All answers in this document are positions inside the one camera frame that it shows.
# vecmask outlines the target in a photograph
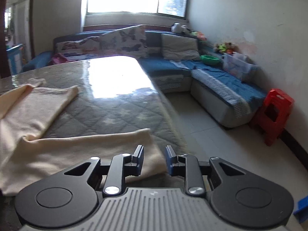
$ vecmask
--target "pink cloth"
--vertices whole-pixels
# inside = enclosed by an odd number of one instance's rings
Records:
[[[53,64],[61,64],[61,63],[65,63],[69,61],[64,55],[60,54],[60,53],[56,53],[53,57],[52,57],[52,63]]]

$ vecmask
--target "beige cloth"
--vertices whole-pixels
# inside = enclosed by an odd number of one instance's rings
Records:
[[[141,176],[166,171],[149,129],[132,133],[40,139],[78,88],[35,88],[27,84],[0,96],[0,189],[14,196],[24,187],[92,156],[111,159],[144,145]]]

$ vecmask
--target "gray mattress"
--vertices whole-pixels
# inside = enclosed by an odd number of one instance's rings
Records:
[[[43,86],[49,88],[78,85],[79,95],[56,118],[43,138],[125,133],[150,128],[162,152],[166,145],[172,145],[176,153],[187,153],[186,144],[172,123],[174,111],[164,95],[152,86],[139,65],[129,74],[123,69],[124,66],[112,69],[100,63],[100,59],[48,66],[1,79],[0,94],[27,83],[29,78],[45,78]],[[125,76],[128,75],[131,75],[135,86],[130,92],[127,92],[128,84],[121,84],[123,80],[127,81]],[[103,86],[104,79],[109,79],[107,89]],[[131,185],[182,187],[183,180],[156,175]],[[1,197],[0,230],[18,230],[20,227],[13,208],[13,197]]]

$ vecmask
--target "clear plastic container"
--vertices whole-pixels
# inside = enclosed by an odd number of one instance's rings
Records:
[[[243,54],[240,54],[240,53],[238,53],[238,52],[234,52],[234,53],[233,53],[233,57],[234,57],[234,58],[237,58],[237,59],[240,59],[240,60],[242,60],[242,61],[245,61],[245,62],[247,62],[247,63],[251,63],[251,62],[249,61],[249,57],[248,57],[247,55],[243,55]]]
[[[224,55],[223,70],[242,82],[250,82],[255,75],[258,66],[247,63],[243,60],[237,59],[232,55]]]

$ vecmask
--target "stuffed toy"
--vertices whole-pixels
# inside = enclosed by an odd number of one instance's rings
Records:
[[[221,45],[219,44],[215,44],[214,48],[213,48],[213,51],[214,52],[219,52],[220,54],[224,54],[224,53],[227,53],[227,54],[233,54],[233,51],[234,51],[234,48],[235,48],[235,45],[231,42],[225,42]]]
[[[191,30],[186,26],[186,25],[182,25],[182,34],[183,35],[189,35]]]
[[[206,41],[207,38],[204,36],[203,33],[199,32],[199,31],[192,31],[190,32],[191,36],[196,36],[200,41]]]
[[[181,24],[176,22],[172,27],[171,27],[171,32],[176,33],[176,34],[181,34],[182,33],[182,27]]]

